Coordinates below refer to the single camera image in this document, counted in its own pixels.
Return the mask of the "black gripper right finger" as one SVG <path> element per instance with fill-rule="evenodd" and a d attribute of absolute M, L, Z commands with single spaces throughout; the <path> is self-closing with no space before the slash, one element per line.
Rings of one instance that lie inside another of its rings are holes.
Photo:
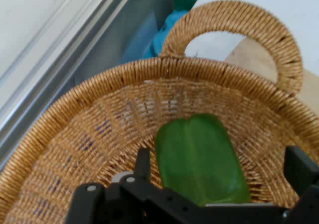
<path fill-rule="evenodd" d="M 286 224 L 319 222 L 319 166 L 297 146 L 285 150 L 284 177 L 299 196 Z"/>

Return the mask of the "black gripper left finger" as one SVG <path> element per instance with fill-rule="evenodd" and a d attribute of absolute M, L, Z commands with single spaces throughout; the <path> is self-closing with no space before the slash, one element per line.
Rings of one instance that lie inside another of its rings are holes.
<path fill-rule="evenodd" d="M 200 224 L 202 209 L 169 189 L 150 183 L 150 150 L 138 150 L 135 170 L 118 183 L 78 186 L 73 195 L 68 224 Z"/>

